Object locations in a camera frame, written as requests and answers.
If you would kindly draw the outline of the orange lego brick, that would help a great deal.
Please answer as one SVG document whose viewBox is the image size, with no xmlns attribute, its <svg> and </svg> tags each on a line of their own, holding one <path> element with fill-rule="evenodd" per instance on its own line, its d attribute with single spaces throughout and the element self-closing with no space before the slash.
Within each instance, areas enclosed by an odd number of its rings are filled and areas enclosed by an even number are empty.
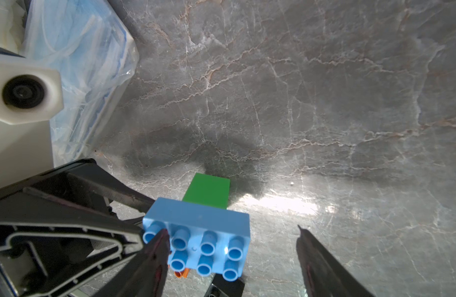
<svg viewBox="0 0 456 297">
<path fill-rule="evenodd" d="M 190 269 L 184 269 L 183 271 L 180 271 L 180 272 L 174 272 L 174 275 L 177 278 L 187 278 L 189 273 L 190 273 Z"/>
</svg>

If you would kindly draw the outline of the small green lego brick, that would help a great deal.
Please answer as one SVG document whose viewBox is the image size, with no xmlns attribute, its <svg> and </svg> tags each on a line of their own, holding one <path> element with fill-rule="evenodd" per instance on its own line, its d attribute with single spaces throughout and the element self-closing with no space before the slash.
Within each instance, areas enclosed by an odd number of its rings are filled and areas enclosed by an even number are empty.
<svg viewBox="0 0 456 297">
<path fill-rule="evenodd" d="M 184 202 L 227 209 L 230 179 L 196 173 L 185 192 Z"/>
</svg>

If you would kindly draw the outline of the black lego brick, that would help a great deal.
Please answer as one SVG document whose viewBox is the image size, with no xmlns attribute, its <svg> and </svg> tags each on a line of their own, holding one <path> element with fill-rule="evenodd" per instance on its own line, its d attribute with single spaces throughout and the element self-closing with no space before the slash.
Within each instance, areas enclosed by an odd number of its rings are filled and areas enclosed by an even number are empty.
<svg viewBox="0 0 456 297">
<path fill-rule="evenodd" d="M 228 282 L 221 274 L 216 274 L 204 297 L 242 297 L 244 288 L 245 283 L 241 278 Z"/>
</svg>

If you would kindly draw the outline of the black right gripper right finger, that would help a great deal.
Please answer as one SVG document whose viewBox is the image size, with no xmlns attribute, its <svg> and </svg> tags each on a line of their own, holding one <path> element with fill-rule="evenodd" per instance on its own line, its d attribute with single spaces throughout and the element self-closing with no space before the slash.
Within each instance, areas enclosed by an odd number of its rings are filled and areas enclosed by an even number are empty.
<svg viewBox="0 0 456 297">
<path fill-rule="evenodd" d="M 299 228 L 296 251 L 310 297 L 372 297 L 307 229 Z"/>
</svg>

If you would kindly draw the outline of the blue lego brick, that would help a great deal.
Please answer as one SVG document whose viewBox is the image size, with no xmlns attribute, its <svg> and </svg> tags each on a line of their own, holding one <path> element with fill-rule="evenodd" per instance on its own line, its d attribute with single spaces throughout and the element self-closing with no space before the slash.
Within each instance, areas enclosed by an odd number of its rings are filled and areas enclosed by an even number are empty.
<svg viewBox="0 0 456 297">
<path fill-rule="evenodd" d="M 250 245 L 249 214 L 159 198 L 144 216 L 143 229 L 145 243 L 167 230 L 167 264 L 174 272 L 217 273 L 228 282 L 242 276 Z"/>
</svg>

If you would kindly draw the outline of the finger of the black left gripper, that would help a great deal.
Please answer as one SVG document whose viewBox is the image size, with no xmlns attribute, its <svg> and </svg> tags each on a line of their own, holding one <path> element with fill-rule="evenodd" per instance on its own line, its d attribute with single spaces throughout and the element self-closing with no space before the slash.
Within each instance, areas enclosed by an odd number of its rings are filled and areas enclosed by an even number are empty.
<svg viewBox="0 0 456 297">
<path fill-rule="evenodd" d="M 70 162 L 61 167 L 0 188 L 0 200 L 33 188 L 73 203 L 95 209 L 93 198 L 107 198 L 146 213 L 155 200 L 114 178 L 92 158 Z"/>
<path fill-rule="evenodd" d="M 140 227 L 0 223 L 0 297 L 65 297 L 125 264 L 143 247 Z"/>
</svg>

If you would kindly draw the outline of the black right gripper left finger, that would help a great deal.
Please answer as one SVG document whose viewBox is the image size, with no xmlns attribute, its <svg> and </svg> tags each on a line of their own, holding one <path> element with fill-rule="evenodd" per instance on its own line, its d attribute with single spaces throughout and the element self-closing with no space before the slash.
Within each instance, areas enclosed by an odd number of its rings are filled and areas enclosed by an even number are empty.
<svg viewBox="0 0 456 297">
<path fill-rule="evenodd" d="M 169 234 L 162 229 L 95 296 L 160 297 L 166 283 L 169 253 Z"/>
</svg>

